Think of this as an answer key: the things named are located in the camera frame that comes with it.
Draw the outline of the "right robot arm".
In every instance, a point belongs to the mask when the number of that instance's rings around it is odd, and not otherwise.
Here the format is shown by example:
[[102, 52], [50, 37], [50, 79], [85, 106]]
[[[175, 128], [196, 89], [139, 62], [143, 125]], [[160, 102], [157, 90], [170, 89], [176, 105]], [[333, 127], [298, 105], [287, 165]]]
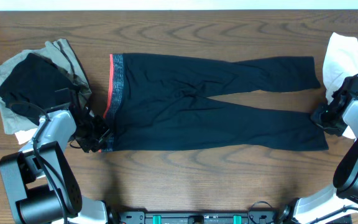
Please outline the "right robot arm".
[[284, 223], [329, 223], [358, 213], [358, 99], [352, 99], [342, 114], [356, 140], [339, 163], [332, 184], [299, 198]]

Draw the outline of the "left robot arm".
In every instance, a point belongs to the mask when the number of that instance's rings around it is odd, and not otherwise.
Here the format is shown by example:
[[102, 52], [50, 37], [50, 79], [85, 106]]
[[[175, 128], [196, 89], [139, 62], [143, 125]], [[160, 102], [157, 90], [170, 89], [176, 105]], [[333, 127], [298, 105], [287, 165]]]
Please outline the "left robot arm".
[[39, 120], [32, 139], [0, 160], [0, 173], [15, 223], [114, 223], [105, 202], [81, 194], [64, 151], [77, 140], [97, 151], [111, 132], [100, 116], [61, 105], [50, 110], [29, 103], [27, 117]]

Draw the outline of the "black leggings with red waistband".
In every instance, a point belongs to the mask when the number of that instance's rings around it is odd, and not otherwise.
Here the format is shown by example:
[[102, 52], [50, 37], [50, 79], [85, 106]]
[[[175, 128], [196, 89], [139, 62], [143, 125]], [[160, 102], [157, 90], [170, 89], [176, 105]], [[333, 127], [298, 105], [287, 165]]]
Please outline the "black leggings with red waistband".
[[313, 57], [241, 62], [156, 54], [112, 54], [104, 152], [180, 151], [240, 144], [323, 151], [308, 113], [218, 101], [218, 95], [319, 88]]

